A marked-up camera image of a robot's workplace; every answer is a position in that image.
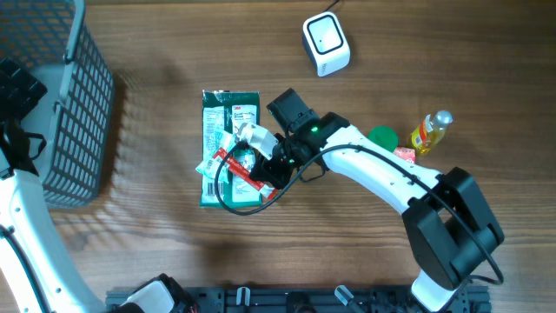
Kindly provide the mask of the red stick sachet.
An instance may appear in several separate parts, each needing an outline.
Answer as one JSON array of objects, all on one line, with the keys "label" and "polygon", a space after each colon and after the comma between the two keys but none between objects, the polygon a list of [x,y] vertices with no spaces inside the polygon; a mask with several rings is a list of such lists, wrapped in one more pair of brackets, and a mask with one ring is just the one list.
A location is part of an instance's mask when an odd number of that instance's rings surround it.
[{"label": "red stick sachet", "polygon": [[264,182],[252,180],[249,174],[250,171],[243,166],[243,163],[236,160],[233,156],[230,156],[222,166],[219,177],[225,183],[228,183],[229,175],[232,176],[232,201],[234,203],[259,201],[255,191],[268,200],[272,200],[278,194],[277,189]]}]

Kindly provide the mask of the green white gloves packet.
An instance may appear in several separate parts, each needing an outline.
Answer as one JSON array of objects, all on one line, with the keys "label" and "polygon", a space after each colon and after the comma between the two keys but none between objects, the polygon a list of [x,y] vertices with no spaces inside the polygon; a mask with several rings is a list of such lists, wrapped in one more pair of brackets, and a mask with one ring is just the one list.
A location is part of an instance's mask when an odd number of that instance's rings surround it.
[{"label": "green white gloves packet", "polygon": [[[260,96],[257,91],[205,90],[202,93],[202,160],[205,153],[213,146],[214,134],[217,130],[226,130],[235,136],[243,123],[260,122]],[[218,180],[202,175],[202,191],[200,205],[218,207],[222,200],[230,208],[257,206],[262,196],[255,191],[259,201],[234,203],[232,201],[232,176],[228,183],[222,178]]]}]

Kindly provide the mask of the green lid round jar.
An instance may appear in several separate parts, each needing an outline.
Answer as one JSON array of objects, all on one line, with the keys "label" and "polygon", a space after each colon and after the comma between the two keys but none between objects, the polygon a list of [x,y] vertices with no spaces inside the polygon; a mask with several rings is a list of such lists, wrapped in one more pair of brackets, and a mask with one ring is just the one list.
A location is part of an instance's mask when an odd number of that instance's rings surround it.
[{"label": "green lid round jar", "polygon": [[390,152],[394,152],[399,145],[397,133],[385,125],[374,127],[369,131],[367,138]]}]

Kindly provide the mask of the yellow oil bottle silver cap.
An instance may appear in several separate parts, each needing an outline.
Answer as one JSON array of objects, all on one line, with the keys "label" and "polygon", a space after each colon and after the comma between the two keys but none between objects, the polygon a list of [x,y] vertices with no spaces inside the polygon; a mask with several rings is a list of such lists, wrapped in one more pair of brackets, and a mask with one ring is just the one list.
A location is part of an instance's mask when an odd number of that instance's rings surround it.
[{"label": "yellow oil bottle silver cap", "polygon": [[427,115],[411,132],[409,145],[417,155],[426,155],[445,136],[447,127],[453,122],[452,114],[447,110],[439,110]]}]

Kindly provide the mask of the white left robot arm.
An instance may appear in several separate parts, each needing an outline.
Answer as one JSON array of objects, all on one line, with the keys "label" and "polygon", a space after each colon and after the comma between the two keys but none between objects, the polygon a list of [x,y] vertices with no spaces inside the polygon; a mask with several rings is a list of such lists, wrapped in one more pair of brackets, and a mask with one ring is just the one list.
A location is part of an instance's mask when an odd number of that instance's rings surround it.
[{"label": "white left robot arm", "polygon": [[1,270],[22,312],[104,312],[50,207],[98,193],[115,84],[101,57],[1,61]]}]

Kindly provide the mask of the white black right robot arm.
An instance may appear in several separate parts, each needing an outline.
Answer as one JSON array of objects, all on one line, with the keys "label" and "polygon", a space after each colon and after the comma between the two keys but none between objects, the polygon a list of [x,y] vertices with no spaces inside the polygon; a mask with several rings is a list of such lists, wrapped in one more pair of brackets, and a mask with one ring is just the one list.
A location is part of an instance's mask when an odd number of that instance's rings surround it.
[{"label": "white black right robot arm", "polygon": [[504,234],[474,178],[455,167],[446,174],[409,163],[366,138],[334,112],[319,117],[293,90],[268,105],[282,131],[244,123],[240,140],[258,152],[250,177],[289,189],[316,163],[357,182],[401,216],[420,274],[410,287],[430,312],[447,307],[484,262],[503,281],[492,254]]}]

